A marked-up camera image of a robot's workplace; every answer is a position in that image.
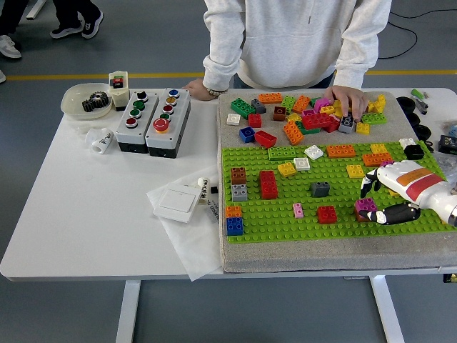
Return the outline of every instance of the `green baseplate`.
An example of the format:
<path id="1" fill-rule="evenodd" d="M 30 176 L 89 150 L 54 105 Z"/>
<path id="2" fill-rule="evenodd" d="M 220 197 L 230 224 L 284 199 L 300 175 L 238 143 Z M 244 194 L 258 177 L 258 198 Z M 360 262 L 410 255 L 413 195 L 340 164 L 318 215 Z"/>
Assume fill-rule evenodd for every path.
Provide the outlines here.
<path id="1" fill-rule="evenodd" d="M 382 143 L 394 161 L 406 159 L 399 142 Z M 425 151 L 425 157 L 418 162 L 445 179 L 436 160 L 419 141 Z M 346 166 L 360 164 L 366 174 L 373 167 L 366 167 L 362 161 L 363 154 L 371 154 L 370 144 L 352 144 L 356 150 L 354 158 L 329 159 L 326 146 L 318 145 L 324 152 L 317 160 L 309 160 L 309 171 L 298 171 L 292 177 L 279 174 L 278 165 L 287 161 L 268 160 L 268 151 L 263 147 L 223 148 L 222 169 L 226 206 L 241 206 L 244 232 L 241 236 L 227 237 L 230 243 L 279 242 L 302 239 L 330 239 L 349 237 L 376 237 L 399 234 L 422 234 L 426 232 L 449 232 L 456 229 L 443 224 L 438 215 L 431 209 L 425 209 L 414 222 L 381 225 L 373 222 L 357 222 L 354 204 L 360 199 L 361 179 L 350 179 Z M 304 153 L 309 146 L 294 146 L 297 157 L 307 157 Z M 231 168 L 246 169 L 247 202 L 231 201 Z M 278 198 L 263 200 L 258 182 L 261 170 L 273 170 L 278 186 Z M 311 183 L 325 182 L 330 184 L 330 193 L 324 198 L 311 196 Z M 386 187 L 377 192 L 371 190 L 366 197 L 373 198 L 378 209 L 404 202 L 401 197 L 390 195 Z M 296 219 L 293 204 L 301 203 L 303 219 Z M 319 224 L 317 209 L 319 206 L 334 206 L 338 220 L 335 224 Z"/>

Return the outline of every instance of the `gray felt mat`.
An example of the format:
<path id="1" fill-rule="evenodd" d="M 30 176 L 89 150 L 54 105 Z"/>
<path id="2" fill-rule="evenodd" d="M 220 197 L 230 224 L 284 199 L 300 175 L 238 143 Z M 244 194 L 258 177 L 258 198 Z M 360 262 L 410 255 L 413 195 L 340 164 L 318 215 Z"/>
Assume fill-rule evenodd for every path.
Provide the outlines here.
<path id="1" fill-rule="evenodd" d="M 248 103 L 259 92 L 247 90 L 242 93 L 229 93 L 219 97 L 219 208 L 225 209 L 224 187 L 221 180 L 221 149 L 226 147 L 256 146 L 245 144 L 239 137 L 239 129 L 244 126 L 227 125 L 227 114 L 234 113 L 230 104 L 237 98 Z M 311 89 L 303 92 L 283 93 L 311 98 L 323 96 Z M 367 93 L 375 101 L 380 93 Z M 384 115 L 387 124 L 372 125 L 371 133 L 344 134 L 322 131 L 305 137 L 302 145 L 355 144 L 398 141 L 402 138 L 416 138 L 395 97 L 383 92 L 386 98 Z M 267 105 L 263 114 L 262 129 L 278 137 L 276 146 L 290 146 L 282 133 L 283 122 L 272 121 L 273 107 Z M 457 232 L 412 234 L 403 236 L 364 237 L 345 239 L 301 240 L 293 242 L 268 242 L 230 244 L 226 239 L 225 220 L 221 218 L 220 238 L 221 257 L 226 273 L 289 272 L 316 270 L 364 270 L 364 269 L 415 269 L 426 267 L 457 266 Z"/>

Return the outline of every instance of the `person's hand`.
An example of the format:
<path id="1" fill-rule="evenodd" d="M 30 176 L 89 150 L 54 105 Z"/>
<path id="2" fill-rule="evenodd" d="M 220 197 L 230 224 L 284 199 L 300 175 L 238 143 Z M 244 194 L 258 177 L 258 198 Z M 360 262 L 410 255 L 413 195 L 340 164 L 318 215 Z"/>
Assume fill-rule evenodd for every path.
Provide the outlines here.
<path id="1" fill-rule="evenodd" d="M 323 94 L 331 102 L 338 99 L 341 102 L 341 111 L 348 116 L 349 107 L 352 108 L 354 121 L 360 121 L 368 106 L 368 98 L 358 89 L 344 86 L 330 86 Z"/>
<path id="2" fill-rule="evenodd" d="M 190 95 L 198 100 L 209 101 L 216 98 L 206 90 L 206 87 L 203 85 L 203 79 L 190 81 L 183 89 L 187 89 Z"/>

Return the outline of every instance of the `yellow floor line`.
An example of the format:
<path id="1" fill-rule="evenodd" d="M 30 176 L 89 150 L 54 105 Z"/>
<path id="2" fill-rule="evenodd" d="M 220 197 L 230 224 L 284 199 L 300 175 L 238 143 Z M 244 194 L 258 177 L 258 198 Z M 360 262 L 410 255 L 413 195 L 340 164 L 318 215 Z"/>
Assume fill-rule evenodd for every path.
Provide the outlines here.
<path id="1" fill-rule="evenodd" d="M 449 70 L 370 70 L 367 75 L 396 76 L 396 75 L 457 75 L 457 69 Z M 204 73 L 129 73 L 130 79 L 176 79 L 203 77 Z M 7 75 L 9 81 L 42 81 L 42 80 L 81 80 L 108 79 L 108 74 L 69 74 L 69 75 Z"/>

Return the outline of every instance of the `wristwatch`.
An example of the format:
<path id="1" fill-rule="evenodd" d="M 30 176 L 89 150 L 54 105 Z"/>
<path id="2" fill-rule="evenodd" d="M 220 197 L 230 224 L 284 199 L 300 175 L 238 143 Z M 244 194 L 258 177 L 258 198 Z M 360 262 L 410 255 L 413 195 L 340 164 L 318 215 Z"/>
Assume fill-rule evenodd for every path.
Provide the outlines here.
<path id="1" fill-rule="evenodd" d="M 225 91 L 215 91 L 213 89 L 207 88 L 206 90 L 208 91 L 209 94 L 218 97 L 219 95 L 226 93 L 228 89 L 226 89 Z"/>

